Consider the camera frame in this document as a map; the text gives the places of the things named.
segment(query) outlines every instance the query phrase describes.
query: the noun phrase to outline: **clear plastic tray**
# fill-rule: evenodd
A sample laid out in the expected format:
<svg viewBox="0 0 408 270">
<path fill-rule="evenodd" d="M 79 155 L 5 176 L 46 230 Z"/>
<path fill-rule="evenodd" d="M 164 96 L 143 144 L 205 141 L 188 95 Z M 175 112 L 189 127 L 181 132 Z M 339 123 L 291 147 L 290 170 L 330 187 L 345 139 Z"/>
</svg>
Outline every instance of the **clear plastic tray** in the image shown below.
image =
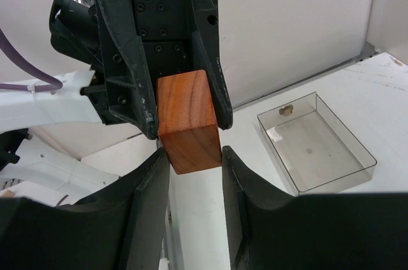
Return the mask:
<svg viewBox="0 0 408 270">
<path fill-rule="evenodd" d="M 295 194 L 340 192 L 371 180 L 376 159 L 316 93 L 258 120 Z"/>
</svg>

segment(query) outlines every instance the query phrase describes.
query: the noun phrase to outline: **white sticker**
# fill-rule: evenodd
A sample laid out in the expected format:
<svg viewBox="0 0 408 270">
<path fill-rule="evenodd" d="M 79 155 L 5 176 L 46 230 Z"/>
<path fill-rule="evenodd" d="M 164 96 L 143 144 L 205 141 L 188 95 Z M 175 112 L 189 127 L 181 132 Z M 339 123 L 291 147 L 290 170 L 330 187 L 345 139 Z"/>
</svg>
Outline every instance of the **white sticker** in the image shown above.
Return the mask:
<svg viewBox="0 0 408 270">
<path fill-rule="evenodd" d="M 268 136 L 270 137 L 270 139 L 274 142 L 280 141 L 282 139 L 282 136 L 279 135 L 278 132 L 276 132 L 275 127 L 267 130 L 266 132 L 268 134 Z"/>
</svg>

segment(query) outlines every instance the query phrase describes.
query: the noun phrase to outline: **brown wooden cube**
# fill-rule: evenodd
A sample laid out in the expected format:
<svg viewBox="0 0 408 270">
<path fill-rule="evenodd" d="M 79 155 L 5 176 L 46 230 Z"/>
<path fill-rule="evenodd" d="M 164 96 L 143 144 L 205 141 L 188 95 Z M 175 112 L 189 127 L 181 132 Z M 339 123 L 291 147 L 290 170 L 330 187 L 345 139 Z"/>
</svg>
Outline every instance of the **brown wooden cube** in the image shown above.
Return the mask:
<svg viewBox="0 0 408 270">
<path fill-rule="evenodd" d="M 159 138 L 177 174 L 221 166 L 217 118 L 205 71 L 157 80 Z"/>
</svg>

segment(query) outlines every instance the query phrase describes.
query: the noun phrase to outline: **black object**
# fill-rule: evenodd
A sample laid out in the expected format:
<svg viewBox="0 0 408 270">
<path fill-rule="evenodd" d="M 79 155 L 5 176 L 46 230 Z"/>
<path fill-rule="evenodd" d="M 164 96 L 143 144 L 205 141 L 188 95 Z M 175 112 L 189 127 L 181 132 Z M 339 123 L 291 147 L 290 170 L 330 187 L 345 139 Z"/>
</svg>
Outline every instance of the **black object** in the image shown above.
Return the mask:
<svg viewBox="0 0 408 270">
<path fill-rule="evenodd" d="M 222 185 L 232 269 L 406 269 L 408 194 L 293 197 L 231 147 Z"/>
<path fill-rule="evenodd" d="M 157 79 L 204 69 L 218 126 L 232 126 L 219 58 L 218 0 L 83 1 L 54 0 L 51 44 L 95 69 L 95 81 L 82 94 L 104 123 L 129 122 L 156 138 Z"/>
<path fill-rule="evenodd" d="M 159 267 L 170 164 L 160 148 L 139 168 L 75 205 L 0 199 L 2 269 Z"/>
<path fill-rule="evenodd" d="M 15 152 L 23 139 L 27 139 L 28 136 L 28 129 L 13 130 L 0 134 L 0 171 L 8 164 L 16 164 L 20 160 Z"/>
</svg>

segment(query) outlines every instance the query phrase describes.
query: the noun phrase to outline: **white wall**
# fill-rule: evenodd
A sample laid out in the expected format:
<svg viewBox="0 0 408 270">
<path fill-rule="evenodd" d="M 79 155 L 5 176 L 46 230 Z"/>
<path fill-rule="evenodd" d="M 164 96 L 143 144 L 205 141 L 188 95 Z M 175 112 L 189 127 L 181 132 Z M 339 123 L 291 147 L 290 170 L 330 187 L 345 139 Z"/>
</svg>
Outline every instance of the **white wall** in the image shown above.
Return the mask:
<svg viewBox="0 0 408 270">
<path fill-rule="evenodd" d="M 50 46 L 53 0 L 0 0 L 0 27 L 22 53 L 53 75 L 87 68 Z M 221 62 L 234 106 L 359 54 L 371 0 L 219 0 Z M 0 81 L 28 78 L 0 53 Z M 139 132 L 131 125 L 43 127 L 75 157 Z"/>
<path fill-rule="evenodd" d="M 407 0 L 373 0 L 367 41 L 408 62 Z"/>
</svg>

